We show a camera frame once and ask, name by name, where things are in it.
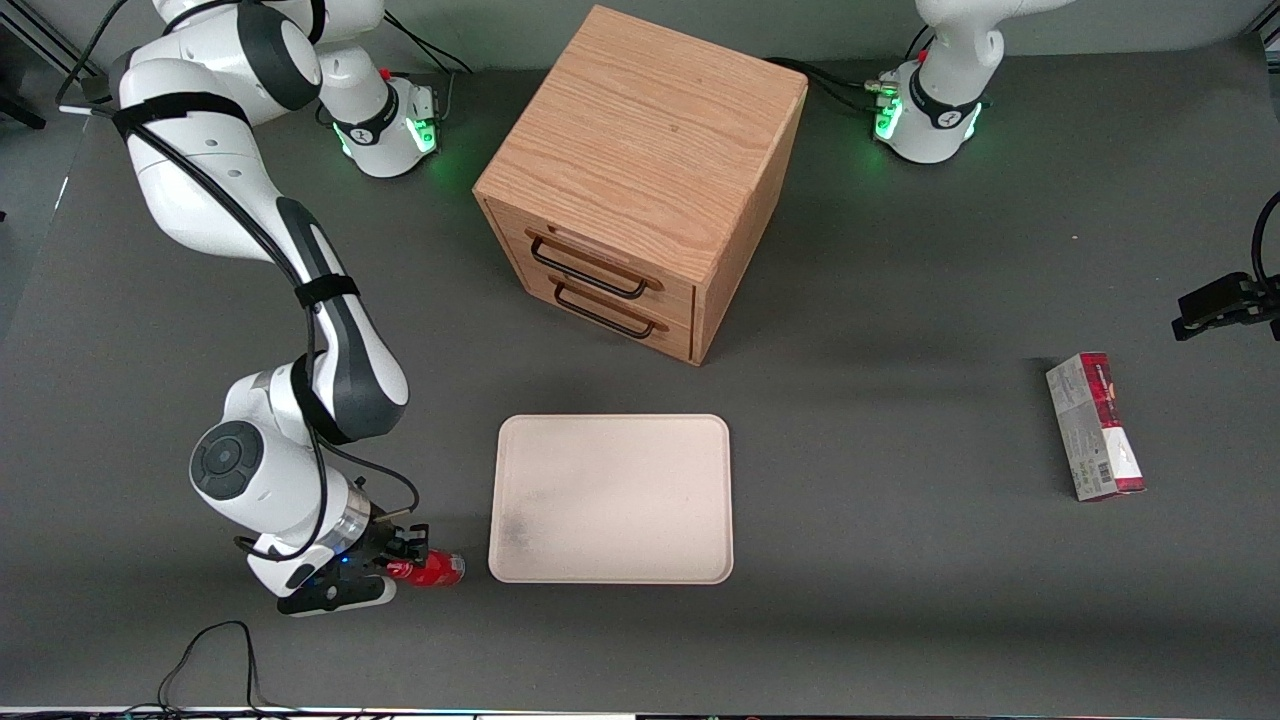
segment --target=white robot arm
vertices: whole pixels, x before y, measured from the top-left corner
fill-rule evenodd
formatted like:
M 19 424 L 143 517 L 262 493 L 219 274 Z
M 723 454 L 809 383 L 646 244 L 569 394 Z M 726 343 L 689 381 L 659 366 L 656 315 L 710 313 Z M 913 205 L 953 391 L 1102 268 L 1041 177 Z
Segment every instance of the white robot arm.
M 396 587 L 383 577 L 388 565 L 401 564 L 403 575 L 412 571 L 403 564 L 421 568 L 434 551 L 324 465 L 316 433 L 340 445 L 389 432 L 408 402 L 408 384 L 320 223 L 271 183 L 251 127 L 319 96 L 356 165 L 390 177 L 435 149 L 431 91 L 385 79 L 347 42 L 381 20 L 380 0 L 155 6 L 169 23 L 165 35 L 127 54 L 111 73 L 120 104 L 114 122 L 147 208 L 192 250 L 279 265 L 325 340 L 315 356 L 232 386 L 221 423 L 192 454 L 192 486 L 215 510 L 260 533 L 248 562 L 282 598 L 282 611 L 387 602 Z M 329 40 L 338 45 L 314 50 Z M 248 220 L 233 217 L 140 132 L 198 167 Z M 251 233 L 252 223 L 264 232 Z M 461 559 L 449 560 L 460 577 Z
M 869 83 L 882 92 L 874 137 L 913 163 L 941 163 L 974 132 L 979 99 L 1005 59 L 1002 20 L 1074 0 L 916 0 L 937 33 L 927 59 L 908 60 Z

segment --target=wooden cabinet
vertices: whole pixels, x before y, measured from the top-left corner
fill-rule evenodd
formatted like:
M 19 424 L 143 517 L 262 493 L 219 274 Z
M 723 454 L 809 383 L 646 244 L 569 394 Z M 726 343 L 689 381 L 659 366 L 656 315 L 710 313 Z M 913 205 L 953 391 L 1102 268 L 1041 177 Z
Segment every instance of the wooden cabinet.
M 596 6 L 474 192 L 530 295 L 699 365 L 777 205 L 805 90 Z

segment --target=green led light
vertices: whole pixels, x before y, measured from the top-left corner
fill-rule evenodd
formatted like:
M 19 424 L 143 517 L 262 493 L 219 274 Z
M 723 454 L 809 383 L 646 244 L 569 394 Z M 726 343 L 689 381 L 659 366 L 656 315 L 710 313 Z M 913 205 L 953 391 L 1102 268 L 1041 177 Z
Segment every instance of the green led light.
M 351 158 L 351 147 L 347 147 L 347 138 L 342 135 L 342 131 L 338 129 L 338 123 L 333 124 L 333 132 L 338 136 L 338 142 L 342 143 L 342 154 Z
M 973 137 L 973 131 L 978 128 L 978 115 L 980 114 L 982 114 L 982 102 L 978 102 L 978 106 L 974 108 L 973 110 L 973 118 L 969 120 L 969 129 L 964 131 L 965 140 Z
M 895 97 L 892 102 L 883 110 L 881 110 L 881 118 L 876 122 L 876 135 L 881 140 L 888 140 L 893 137 L 893 131 L 897 129 L 897 120 L 902 117 L 902 100 Z
M 413 142 L 417 143 L 417 149 L 424 155 L 435 150 L 435 123 L 431 120 L 404 118 L 404 127 L 408 128 L 410 135 L 413 136 Z

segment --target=table surface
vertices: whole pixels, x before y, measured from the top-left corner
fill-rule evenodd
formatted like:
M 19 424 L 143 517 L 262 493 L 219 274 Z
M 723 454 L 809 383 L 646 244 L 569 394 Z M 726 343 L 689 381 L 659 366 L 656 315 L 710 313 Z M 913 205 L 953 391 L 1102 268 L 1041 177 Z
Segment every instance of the table surface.
M 1256 40 L 1010 59 L 942 167 L 814 95 L 700 369 L 534 301 L 507 265 L 470 188 L 540 77 L 460 78 L 443 154 L 393 181 L 308 113 L 259 132 L 410 378 L 404 419 L 358 452 L 417 479 L 419 519 L 471 569 L 317 619 L 275 614 L 184 477 L 228 386 L 297 356 L 292 295 L 165 238 L 90 124 L 0 351 L 4 702 L 143 702 L 196 630 L 239 618 L 285 703 L 1280 715 L 1277 348 L 1169 328 L 1180 295 L 1248 266 L 1280 186 Z M 1087 350 L 1111 354 L 1143 496 L 1071 495 L 1043 370 Z M 724 418 L 732 577 L 492 579 L 498 428 L 532 413 Z M 175 701 L 239 702 L 242 653 L 210 638 Z

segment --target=black metal handle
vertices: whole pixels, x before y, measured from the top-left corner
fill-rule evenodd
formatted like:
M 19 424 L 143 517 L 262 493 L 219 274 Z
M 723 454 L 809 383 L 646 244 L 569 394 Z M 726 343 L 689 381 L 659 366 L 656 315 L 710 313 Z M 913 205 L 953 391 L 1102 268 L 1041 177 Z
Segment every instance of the black metal handle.
M 543 238 L 540 238 L 540 237 L 535 237 L 534 238 L 534 245 L 529 250 L 534 255 L 534 260 L 538 260 L 539 263 L 541 263 L 543 265 L 547 265 L 548 268 L 552 268 L 554 270 L 559 270 L 559 272 L 564 273 L 566 275 L 568 275 L 571 278 L 580 279 L 580 281 L 585 282 L 586 284 L 589 284 L 589 286 L 591 286 L 594 288 L 603 290 L 604 292 L 608 292 L 609 295 L 617 295 L 618 297 L 621 297 L 623 300 L 635 300 L 635 299 L 640 297 L 644 293 L 644 291 L 645 291 L 646 287 L 649 287 L 649 281 L 644 281 L 644 279 L 641 279 L 640 284 L 636 286 L 636 288 L 631 290 L 631 291 L 626 291 L 626 290 L 622 290 L 621 287 L 612 286 L 612 284 L 609 284 L 609 283 L 607 283 L 607 282 L 604 282 L 602 279 L 593 278 L 591 275 L 589 275 L 589 274 L 586 274 L 586 273 L 584 273 L 581 270 L 575 270 L 573 268 L 570 268 L 568 265 L 566 265 L 563 263 L 557 263 L 556 260 L 552 260 L 550 258 L 539 254 L 538 249 L 540 249 L 543 245 L 545 245 L 543 242 Z
M 588 320 L 595 320 L 596 323 L 609 328 L 611 331 L 618 331 L 620 333 L 630 337 L 631 340 L 645 340 L 646 337 L 653 334 L 653 329 L 658 325 L 658 323 L 649 320 L 645 329 L 634 331 L 621 323 L 614 323 L 613 320 L 605 318 L 604 315 L 600 315 L 598 313 L 591 313 L 590 310 L 582 307 L 581 305 L 573 305 L 572 302 L 562 297 L 563 292 L 564 292 L 564 283 L 556 283 L 556 302 L 561 307 L 571 313 L 577 313 L 579 315 L 586 318 Z

